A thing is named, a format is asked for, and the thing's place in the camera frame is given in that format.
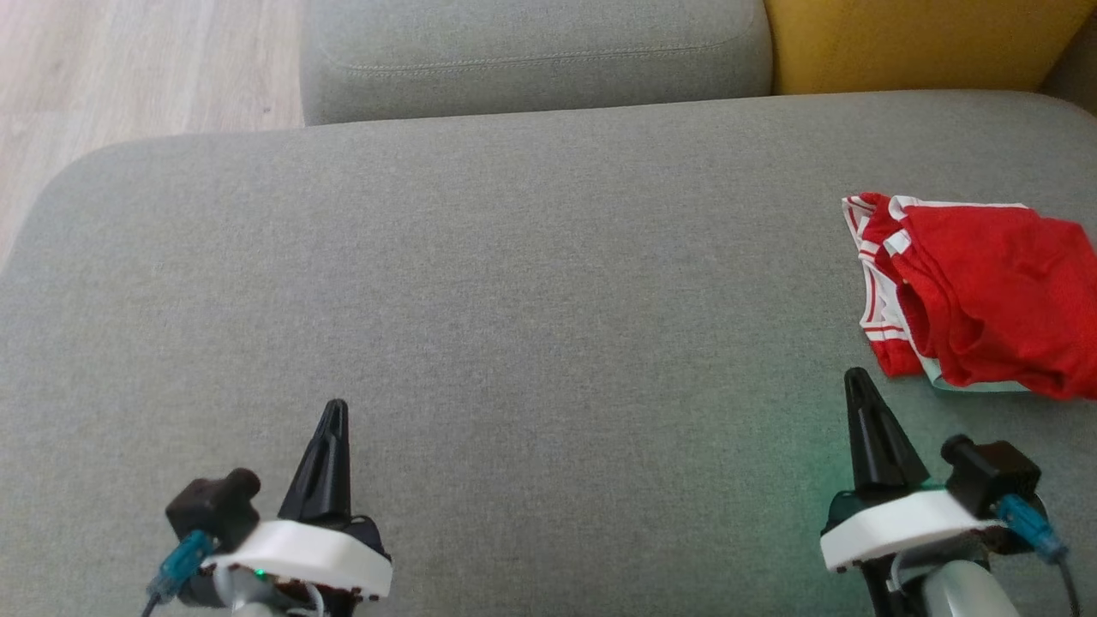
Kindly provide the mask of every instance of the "white cable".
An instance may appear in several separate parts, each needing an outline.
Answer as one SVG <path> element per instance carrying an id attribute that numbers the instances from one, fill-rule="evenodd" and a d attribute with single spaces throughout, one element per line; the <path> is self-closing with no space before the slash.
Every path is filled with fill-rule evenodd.
<path id="1" fill-rule="evenodd" d="M 320 590 L 312 583 L 305 583 L 305 588 L 308 590 L 308 597 L 313 598 L 313 604 L 316 606 L 316 617 L 324 617 L 324 596 L 320 595 Z"/>

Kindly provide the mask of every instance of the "black cable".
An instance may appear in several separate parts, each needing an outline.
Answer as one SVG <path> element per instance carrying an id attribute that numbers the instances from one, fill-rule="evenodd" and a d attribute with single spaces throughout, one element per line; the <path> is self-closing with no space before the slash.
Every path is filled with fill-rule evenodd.
<path id="1" fill-rule="evenodd" d="M 148 596 L 148 604 L 145 605 L 145 610 L 140 612 L 140 617 L 148 617 L 152 614 L 152 609 L 156 605 L 160 604 L 160 594 L 152 594 Z"/>
<path id="2" fill-rule="evenodd" d="M 1071 617 L 1082 616 L 1082 605 L 1078 603 L 1078 590 L 1074 586 L 1074 576 L 1071 575 L 1071 568 L 1066 565 L 1066 557 L 1059 561 L 1059 572 L 1063 575 L 1063 586 L 1066 587 L 1066 599 L 1071 603 Z"/>

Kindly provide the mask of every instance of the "gray ottoman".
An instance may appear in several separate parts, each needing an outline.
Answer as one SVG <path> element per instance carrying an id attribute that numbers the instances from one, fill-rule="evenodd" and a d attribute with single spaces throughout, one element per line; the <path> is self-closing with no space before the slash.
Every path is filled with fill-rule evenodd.
<path id="1" fill-rule="evenodd" d="M 1092 117 L 979 92 L 101 150 L 0 279 L 0 614 L 136 615 L 168 500 L 247 465 L 273 516 L 342 396 L 396 565 L 369 615 L 863 615 L 818 550 L 857 364 L 937 478 L 958 431 L 1043 467 L 1093 606 L 1097 406 L 880 375 L 838 204 L 1019 200 L 1095 235 L 1094 169 Z M 996 565 L 1027 614 L 1065 614 L 1051 569 Z"/>
<path id="2" fill-rule="evenodd" d="M 770 89 L 761 0 L 313 0 L 303 34 L 308 124 Z"/>

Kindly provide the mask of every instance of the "stack of folded clothing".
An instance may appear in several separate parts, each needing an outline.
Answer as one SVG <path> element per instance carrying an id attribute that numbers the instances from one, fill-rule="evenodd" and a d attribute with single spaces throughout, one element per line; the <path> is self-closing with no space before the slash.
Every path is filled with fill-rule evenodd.
<path id="1" fill-rule="evenodd" d="M 934 385 L 1097 399 L 1097 257 L 1077 224 L 1019 203 L 842 200 L 884 372 Z"/>

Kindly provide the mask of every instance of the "blue cable connector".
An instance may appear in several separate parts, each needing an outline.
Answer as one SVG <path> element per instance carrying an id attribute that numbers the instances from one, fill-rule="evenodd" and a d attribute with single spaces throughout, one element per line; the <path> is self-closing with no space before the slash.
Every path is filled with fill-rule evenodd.
<path id="1" fill-rule="evenodd" d="M 202 531 L 191 531 L 163 560 L 160 571 L 146 587 L 150 604 L 167 604 L 174 599 L 186 580 L 197 574 L 202 562 L 213 551 L 214 543 L 210 536 Z"/>
<path id="2" fill-rule="evenodd" d="M 1044 563 L 1054 564 L 1066 557 L 1066 545 L 1059 539 L 1039 512 L 1018 495 L 1006 495 L 998 503 L 998 518 L 1036 549 Z"/>

